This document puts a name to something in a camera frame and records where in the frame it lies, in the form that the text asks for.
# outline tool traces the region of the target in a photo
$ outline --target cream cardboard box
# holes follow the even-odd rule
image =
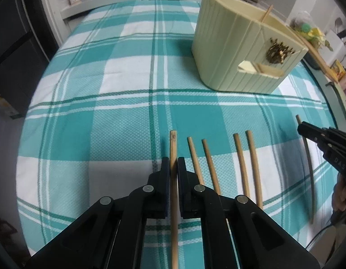
[[[202,0],[192,53],[217,91],[271,93],[308,49],[265,11],[240,0]]]

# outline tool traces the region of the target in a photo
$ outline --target green ball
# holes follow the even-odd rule
[[[300,29],[303,32],[308,33],[311,30],[311,26],[307,23],[302,23],[302,25],[300,26]]]

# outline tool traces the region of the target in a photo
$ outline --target human hand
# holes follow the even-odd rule
[[[346,183],[340,174],[338,175],[337,183],[334,186],[331,206],[334,211],[344,211],[346,209]]]

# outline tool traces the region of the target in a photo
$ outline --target wooden popsicle stick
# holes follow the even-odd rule
[[[321,68],[321,71],[326,75],[331,81],[339,84],[339,81],[337,79],[337,75],[335,72],[326,64],[324,59],[321,57],[319,52],[313,47],[313,45],[308,42],[302,35],[296,31],[294,31],[292,28],[289,28],[298,39],[301,40],[301,42],[308,48],[310,55],[313,57],[313,59],[316,61],[316,63],[319,65],[319,68]]]
[[[255,150],[253,133],[251,130],[247,130],[246,134],[247,134],[248,144],[249,144],[250,159],[252,161],[252,170],[253,170],[253,178],[254,178],[254,185],[255,185],[255,198],[256,198],[257,206],[263,209],[263,193],[262,193],[262,186],[260,182],[259,165],[258,165],[257,152]]]
[[[194,172],[195,172],[195,173],[197,174],[197,176],[198,176],[199,184],[205,185],[205,184],[204,184],[203,175],[202,175],[202,170],[200,169],[200,166],[199,166],[197,153],[196,153],[195,148],[194,148],[193,139],[192,139],[192,137],[187,137],[187,139],[188,139],[189,151],[191,152],[191,157],[192,157]]]
[[[298,122],[298,124],[302,123],[302,120],[300,119],[299,115],[296,115],[296,121]],[[308,167],[309,167],[309,175],[310,175],[310,183],[311,183],[311,211],[312,211],[312,215],[310,218],[310,223],[313,223],[314,221],[314,214],[315,214],[315,186],[314,186],[314,171],[313,171],[313,165],[311,162],[311,156],[310,156],[310,151],[309,151],[309,146],[308,146],[308,142],[307,139],[305,137],[303,137],[303,143],[304,143],[304,147],[305,147],[305,152],[307,155],[307,159],[308,159]]]
[[[264,21],[267,19],[267,17],[269,16],[269,14],[270,14],[272,9],[273,9],[273,5],[270,5],[270,7],[267,9],[267,11],[263,15],[263,17],[262,17],[260,22],[264,23]]]
[[[248,174],[247,174],[247,168],[245,167],[242,144],[240,142],[238,133],[234,133],[233,137],[234,137],[235,147],[237,148],[239,167],[241,169],[241,174],[242,174],[243,193],[246,197],[250,198]]]
[[[177,131],[169,134],[169,158],[171,167],[171,256],[172,269],[178,269],[178,217],[177,217]]]
[[[202,143],[203,143],[203,148],[204,148],[204,152],[205,152],[205,157],[206,157],[207,163],[208,163],[210,177],[212,178],[214,191],[217,192],[219,195],[221,195],[218,177],[217,177],[217,174],[215,172],[212,156],[210,155],[210,151],[209,151],[209,147],[208,147],[206,139],[203,139]]]

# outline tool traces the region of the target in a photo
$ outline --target floor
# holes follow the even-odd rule
[[[13,241],[26,249],[16,202],[16,160],[24,119],[0,116],[0,218],[17,229]]]

